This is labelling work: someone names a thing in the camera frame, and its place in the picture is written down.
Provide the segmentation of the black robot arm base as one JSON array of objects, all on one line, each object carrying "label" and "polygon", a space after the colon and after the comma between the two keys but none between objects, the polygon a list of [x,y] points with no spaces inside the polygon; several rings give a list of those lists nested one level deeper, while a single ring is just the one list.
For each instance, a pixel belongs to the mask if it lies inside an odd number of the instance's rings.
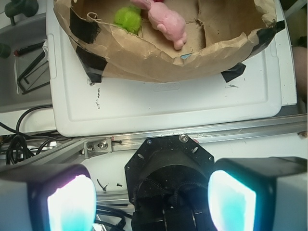
[{"label": "black robot arm base", "polygon": [[134,231],[213,231],[207,186],[214,157],[197,145],[147,149],[145,144],[125,165]]}]

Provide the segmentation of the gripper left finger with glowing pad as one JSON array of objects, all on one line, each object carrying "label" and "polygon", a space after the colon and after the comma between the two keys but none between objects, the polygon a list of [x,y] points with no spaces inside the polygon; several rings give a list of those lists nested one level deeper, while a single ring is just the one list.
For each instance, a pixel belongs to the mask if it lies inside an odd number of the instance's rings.
[{"label": "gripper left finger with glowing pad", "polygon": [[2,231],[90,231],[96,203],[96,189],[84,165],[0,169]]}]

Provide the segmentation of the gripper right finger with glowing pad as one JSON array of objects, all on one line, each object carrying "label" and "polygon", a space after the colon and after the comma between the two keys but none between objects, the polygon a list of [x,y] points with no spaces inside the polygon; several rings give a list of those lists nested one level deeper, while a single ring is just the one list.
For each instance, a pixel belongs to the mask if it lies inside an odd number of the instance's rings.
[{"label": "gripper right finger with glowing pad", "polygon": [[208,183],[208,205],[219,231],[306,231],[305,158],[221,158]]}]

